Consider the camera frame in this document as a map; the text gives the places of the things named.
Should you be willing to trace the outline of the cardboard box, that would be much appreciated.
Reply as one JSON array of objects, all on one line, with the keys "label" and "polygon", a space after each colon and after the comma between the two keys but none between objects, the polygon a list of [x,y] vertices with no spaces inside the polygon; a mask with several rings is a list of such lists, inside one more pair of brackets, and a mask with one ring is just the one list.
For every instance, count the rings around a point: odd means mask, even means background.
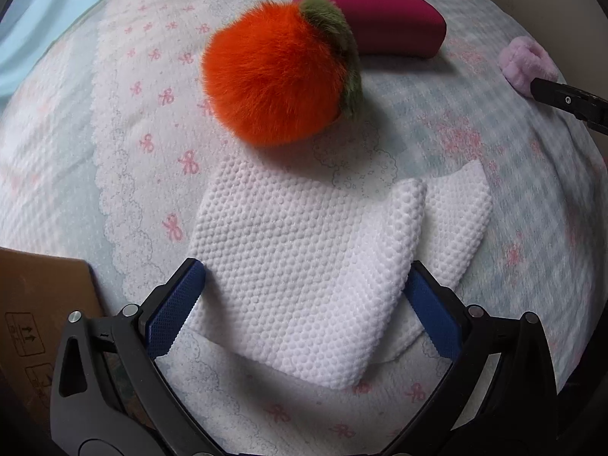
[{"label": "cardboard box", "polygon": [[1,382],[45,431],[55,358],[74,310],[103,315],[85,261],[1,250]]}]

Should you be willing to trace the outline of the magenta soft case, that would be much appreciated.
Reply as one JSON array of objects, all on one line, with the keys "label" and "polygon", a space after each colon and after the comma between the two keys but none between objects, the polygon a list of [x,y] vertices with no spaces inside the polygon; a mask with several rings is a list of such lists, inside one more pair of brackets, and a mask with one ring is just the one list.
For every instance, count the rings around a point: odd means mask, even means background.
[{"label": "magenta soft case", "polygon": [[362,55],[432,59],[446,36],[444,17],[424,0],[331,1],[344,14]]}]

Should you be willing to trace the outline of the orange fluffy pompom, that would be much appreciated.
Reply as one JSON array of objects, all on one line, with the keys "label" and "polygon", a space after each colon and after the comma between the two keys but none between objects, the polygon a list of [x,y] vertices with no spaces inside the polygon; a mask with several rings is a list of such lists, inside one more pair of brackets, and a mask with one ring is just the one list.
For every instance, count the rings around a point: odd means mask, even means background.
[{"label": "orange fluffy pompom", "polygon": [[201,71],[218,121],[256,147],[313,137],[363,103],[356,38],[331,0],[257,4],[211,36]]}]

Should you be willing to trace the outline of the lilac fluffy scrunchie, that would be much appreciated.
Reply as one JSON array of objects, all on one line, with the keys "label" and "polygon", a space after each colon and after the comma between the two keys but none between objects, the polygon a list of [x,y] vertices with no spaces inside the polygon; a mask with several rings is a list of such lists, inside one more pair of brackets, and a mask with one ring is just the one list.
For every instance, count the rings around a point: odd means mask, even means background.
[{"label": "lilac fluffy scrunchie", "polygon": [[531,84],[535,78],[559,79],[559,69],[548,52],[529,36],[515,37],[499,53],[498,64],[510,86],[524,97],[532,97]]}]

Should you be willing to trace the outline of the light blue curtain cloth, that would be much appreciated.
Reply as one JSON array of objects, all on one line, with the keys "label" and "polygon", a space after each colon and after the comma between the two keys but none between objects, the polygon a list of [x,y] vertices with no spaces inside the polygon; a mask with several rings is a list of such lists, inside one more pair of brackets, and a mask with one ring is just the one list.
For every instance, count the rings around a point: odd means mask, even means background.
[{"label": "light blue curtain cloth", "polygon": [[13,0],[1,19],[1,105],[79,17],[100,0]]}]

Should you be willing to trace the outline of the patterned bed quilt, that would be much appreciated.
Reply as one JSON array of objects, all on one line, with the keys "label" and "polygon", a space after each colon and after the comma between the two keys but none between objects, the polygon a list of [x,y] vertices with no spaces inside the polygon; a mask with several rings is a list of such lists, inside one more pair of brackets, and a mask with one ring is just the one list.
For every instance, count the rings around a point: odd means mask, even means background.
[{"label": "patterned bed quilt", "polygon": [[[1,117],[2,245],[87,261],[116,312],[190,257],[207,184],[227,158],[373,200],[479,161],[491,218],[453,290],[492,316],[536,313],[568,393],[607,301],[607,170],[581,122],[502,75],[499,53],[526,29],[492,0],[426,0],[447,23],[436,58],[365,59],[357,122],[256,149],[215,116],[200,58],[217,28],[260,1],[102,0],[73,24]],[[260,455],[376,453],[449,366],[422,325],[343,389],[247,359],[188,322],[159,360],[220,447]]]}]

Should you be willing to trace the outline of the white dotted cloth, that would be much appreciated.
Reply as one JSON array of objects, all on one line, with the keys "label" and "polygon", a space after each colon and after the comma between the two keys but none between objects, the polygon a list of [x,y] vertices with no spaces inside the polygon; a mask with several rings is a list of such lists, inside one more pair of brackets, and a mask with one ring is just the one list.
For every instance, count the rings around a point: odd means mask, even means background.
[{"label": "white dotted cloth", "polygon": [[352,386],[420,334],[404,295],[411,265],[455,288],[491,212],[478,161],[400,180],[373,200],[227,158],[209,179],[188,251],[210,274],[188,326],[302,381]]}]

